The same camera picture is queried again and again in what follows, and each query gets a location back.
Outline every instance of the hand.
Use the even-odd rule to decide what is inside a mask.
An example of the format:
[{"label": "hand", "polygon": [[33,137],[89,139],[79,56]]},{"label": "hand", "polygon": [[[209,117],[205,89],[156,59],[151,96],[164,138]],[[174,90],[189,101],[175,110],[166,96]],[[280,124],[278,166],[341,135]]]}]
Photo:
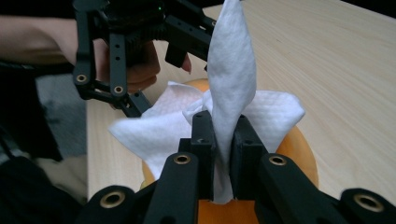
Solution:
[{"label": "hand", "polygon": [[[109,81],[109,49],[103,39],[93,41],[96,61],[97,79]],[[128,92],[143,90],[157,81],[157,74],[160,73],[157,52],[152,41],[143,46],[142,63],[134,64],[127,68]],[[190,72],[191,61],[186,55],[182,69]]]}]

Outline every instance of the screw hole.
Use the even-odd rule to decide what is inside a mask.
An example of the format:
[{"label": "screw hole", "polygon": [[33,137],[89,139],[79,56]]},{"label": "screw hole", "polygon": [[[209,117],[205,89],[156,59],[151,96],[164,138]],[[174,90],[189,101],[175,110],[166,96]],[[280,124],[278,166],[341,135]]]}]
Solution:
[{"label": "screw hole", "polygon": [[187,164],[191,161],[191,158],[187,155],[179,155],[174,157],[174,162],[180,165]]},{"label": "screw hole", "polygon": [[116,190],[109,192],[107,195],[103,196],[100,205],[104,208],[113,208],[120,205],[125,200],[125,193]]},{"label": "screw hole", "polygon": [[114,92],[115,92],[115,93],[122,93],[122,92],[123,92],[123,87],[121,87],[121,86],[115,87],[115,88],[114,88]]},{"label": "screw hole", "polygon": [[270,162],[273,165],[286,165],[286,160],[279,156],[272,156],[270,157]]},{"label": "screw hole", "polygon": [[85,76],[85,75],[78,75],[77,76],[77,81],[78,82],[85,82],[87,80],[87,76]]},{"label": "screw hole", "polygon": [[367,194],[356,194],[353,199],[362,208],[365,208],[372,212],[382,212],[384,211],[384,205],[379,202],[375,197]]}]

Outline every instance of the person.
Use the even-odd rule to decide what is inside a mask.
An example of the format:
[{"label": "person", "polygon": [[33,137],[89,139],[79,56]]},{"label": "person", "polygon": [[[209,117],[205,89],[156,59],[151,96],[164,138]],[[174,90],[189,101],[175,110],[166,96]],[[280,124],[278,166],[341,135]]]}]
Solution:
[{"label": "person", "polygon": [[[78,25],[74,17],[72,0],[2,2],[0,62],[75,65]],[[96,78],[108,81],[109,48],[103,39],[93,40],[93,47]],[[191,71],[188,56],[181,68]],[[127,69],[128,92],[153,85],[160,69],[155,46],[149,41],[143,46],[142,60]],[[0,219],[13,223],[17,220],[22,223],[69,223],[84,203],[84,193],[79,192],[86,191],[82,183],[86,177],[79,179],[82,182],[76,185],[71,183],[71,175],[84,176],[83,171],[76,170],[86,170],[86,162],[83,157],[63,160],[43,116],[35,78],[0,72],[0,128],[12,135],[22,151],[30,154],[28,160],[17,157],[0,165]]]},{"label": "person", "polygon": [[[0,7],[0,62],[74,65],[77,26],[72,0],[6,1]],[[109,48],[100,38],[93,40],[93,47],[96,78],[109,81]],[[181,68],[191,71],[188,56]],[[128,92],[153,85],[160,69],[156,49],[149,41],[143,46],[142,60],[127,69]],[[58,146],[42,118],[35,77],[0,74],[0,95],[0,127],[13,135],[20,149],[35,157],[61,160],[58,149],[52,153]],[[34,128],[35,134],[26,127]]]}]

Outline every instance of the wooden table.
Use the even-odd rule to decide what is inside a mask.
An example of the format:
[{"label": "wooden table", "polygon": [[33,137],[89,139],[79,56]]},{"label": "wooden table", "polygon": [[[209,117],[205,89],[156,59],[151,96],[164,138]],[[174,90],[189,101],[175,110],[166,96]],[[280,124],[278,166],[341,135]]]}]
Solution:
[{"label": "wooden table", "polygon": [[[243,2],[258,68],[258,90],[297,95],[306,115],[298,124],[318,164],[319,189],[340,197],[365,188],[396,204],[396,20],[336,0]],[[216,18],[220,7],[205,10]],[[168,80],[206,77],[192,57],[192,74],[164,62],[145,91],[151,102]],[[141,160],[107,130],[124,115],[88,102],[89,195],[108,185],[138,190]]]}]

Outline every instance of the orange object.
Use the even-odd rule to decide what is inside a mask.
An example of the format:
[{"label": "orange object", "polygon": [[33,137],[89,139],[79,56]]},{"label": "orange object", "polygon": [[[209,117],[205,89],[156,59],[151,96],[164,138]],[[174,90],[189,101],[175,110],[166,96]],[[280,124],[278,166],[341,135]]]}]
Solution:
[{"label": "orange object", "polygon": [[[196,79],[186,83],[197,88],[200,91],[206,91],[209,88],[206,78]],[[285,136],[279,145],[276,153],[291,158],[318,187],[318,169],[315,157],[306,142],[303,134],[295,126]],[[145,181],[142,187],[154,182],[155,179],[148,166],[143,162],[143,175]],[[212,202],[200,200],[198,223],[200,224],[241,224],[241,223],[258,223],[254,212],[253,201],[235,201],[232,200],[227,204],[214,204]]]}]

